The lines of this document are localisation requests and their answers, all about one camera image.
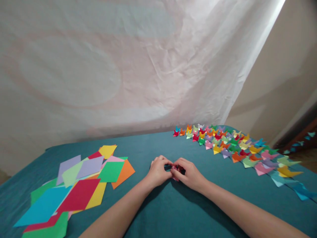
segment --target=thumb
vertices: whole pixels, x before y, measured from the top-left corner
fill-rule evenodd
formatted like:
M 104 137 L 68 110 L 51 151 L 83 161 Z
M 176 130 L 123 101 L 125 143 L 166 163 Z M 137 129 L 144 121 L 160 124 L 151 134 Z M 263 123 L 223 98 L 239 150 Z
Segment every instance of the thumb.
M 180 181 L 184 181 L 186 178 L 185 175 L 182 175 L 180 172 L 178 172 L 176 169 L 171 169 L 171 173 L 173 174 L 174 177 L 178 178 Z

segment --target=wall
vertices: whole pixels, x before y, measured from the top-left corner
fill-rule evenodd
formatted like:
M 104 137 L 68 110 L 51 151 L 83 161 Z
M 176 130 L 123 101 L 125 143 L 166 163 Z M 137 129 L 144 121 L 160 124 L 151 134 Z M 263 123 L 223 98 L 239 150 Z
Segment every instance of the wall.
M 316 101 L 316 4 L 286 0 L 226 125 L 273 145 Z

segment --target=red paper sheet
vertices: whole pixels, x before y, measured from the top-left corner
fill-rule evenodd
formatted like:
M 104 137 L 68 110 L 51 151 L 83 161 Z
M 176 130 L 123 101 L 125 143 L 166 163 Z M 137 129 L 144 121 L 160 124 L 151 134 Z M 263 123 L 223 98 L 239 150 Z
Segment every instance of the red paper sheet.
M 57 209 L 57 212 L 85 210 L 99 182 L 100 179 L 79 180 Z

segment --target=teal fabric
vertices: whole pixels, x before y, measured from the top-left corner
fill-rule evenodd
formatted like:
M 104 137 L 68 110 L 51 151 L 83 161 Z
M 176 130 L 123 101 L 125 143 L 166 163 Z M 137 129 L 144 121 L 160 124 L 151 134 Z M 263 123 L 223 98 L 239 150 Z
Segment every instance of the teal fabric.
M 117 157 L 128 156 L 135 169 L 127 181 L 113 190 L 109 184 L 98 207 L 74 214 L 66 237 L 78 237 L 101 214 L 123 197 L 149 171 L 151 161 L 162 154 L 171 161 L 184 157 L 210 181 L 283 219 L 311 237 L 317 236 L 317 203 L 301 201 L 287 186 L 276 187 L 268 175 L 258 176 L 253 168 L 233 163 L 198 142 L 173 137 L 173 132 L 64 144 L 51 147 L 34 162 L 0 187 L 1 237 L 21 237 L 25 227 L 13 225 L 30 207 L 30 193 L 57 177 L 59 164 L 81 154 L 85 158 L 103 145 L 117 144 Z M 304 171 L 295 178 L 317 192 L 317 175 Z M 147 197 L 126 237 L 247 237 L 217 206 L 180 182 L 169 180 Z

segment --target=wrinkled white fabric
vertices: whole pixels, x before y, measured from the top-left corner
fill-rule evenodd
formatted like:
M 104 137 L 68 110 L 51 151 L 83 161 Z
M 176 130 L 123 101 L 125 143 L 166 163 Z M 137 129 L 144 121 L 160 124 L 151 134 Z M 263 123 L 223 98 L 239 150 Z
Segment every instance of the wrinkled white fabric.
M 0 168 L 53 145 L 224 123 L 284 0 L 4 0 Z

